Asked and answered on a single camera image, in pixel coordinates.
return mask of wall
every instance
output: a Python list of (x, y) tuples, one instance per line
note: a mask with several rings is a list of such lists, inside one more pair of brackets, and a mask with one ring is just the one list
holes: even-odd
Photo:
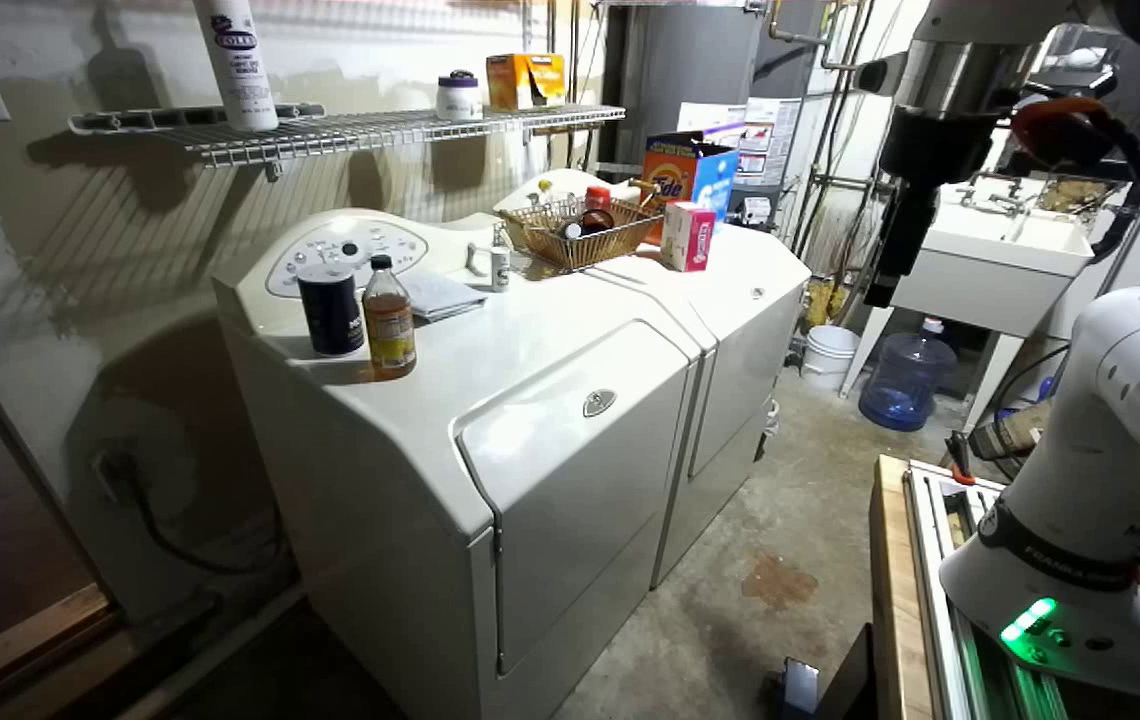
[[(521, 46), (506, 2), (257, 0), (278, 100), (327, 111), (427, 106), (432, 81)], [(190, 166), (163, 138), (71, 138), (94, 106), (216, 104), (182, 0), (0, 0), (0, 412), (38, 483), (130, 619), (206, 576), (152, 549), (137, 513), (104, 498), (91, 454), (137, 447), (163, 529), (203, 550), (257, 555), (266, 483), (228, 373), (206, 293), (287, 224), (325, 209), (458, 215), (522, 166), (517, 137), (487, 143), (320, 154), (278, 182), (251, 166)]]

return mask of utility sink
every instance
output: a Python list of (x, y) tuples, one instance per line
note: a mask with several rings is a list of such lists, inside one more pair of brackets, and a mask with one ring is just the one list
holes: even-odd
[(988, 193), (943, 189), (920, 259), (898, 280), (893, 305), (1005, 334), (1030, 334), (1087, 257), (1090, 242), (1080, 215), (1001, 213)]
[(963, 201), (960, 189), (943, 189), (923, 246), (1057, 276), (1077, 276), (1090, 257), (1087, 224), (1077, 215), (994, 213)]

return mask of white dryer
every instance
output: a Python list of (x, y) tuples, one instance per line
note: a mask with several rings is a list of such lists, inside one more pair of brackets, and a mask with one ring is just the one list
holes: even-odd
[(660, 584), (764, 451), (764, 421), (802, 309), (808, 268), (776, 236), (720, 224), (709, 272), (666, 272), (623, 257), (594, 262), (592, 276), (655, 296), (703, 349), (652, 570)]
[(703, 342), (646, 293), (512, 280), (414, 367), (311, 356), (287, 268), (397, 252), (458, 276), (487, 228), (325, 213), (220, 280), (236, 379), (311, 607), (407, 717), (546, 717), (660, 550)]

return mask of white bottle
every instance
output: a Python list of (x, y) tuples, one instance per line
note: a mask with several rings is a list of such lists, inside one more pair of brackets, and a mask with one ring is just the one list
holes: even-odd
[(197, 0), (224, 116), (236, 130), (278, 128), (275, 91), (257, 46), (248, 0)]

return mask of blue water jug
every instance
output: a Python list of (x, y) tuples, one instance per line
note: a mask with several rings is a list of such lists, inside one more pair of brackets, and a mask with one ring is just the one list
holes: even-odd
[(954, 367), (954, 350), (938, 339), (938, 321), (923, 321), (920, 332), (893, 332), (879, 342), (879, 362), (858, 389), (858, 414), (872, 422), (915, 433), (933, 414), (933, 393)]

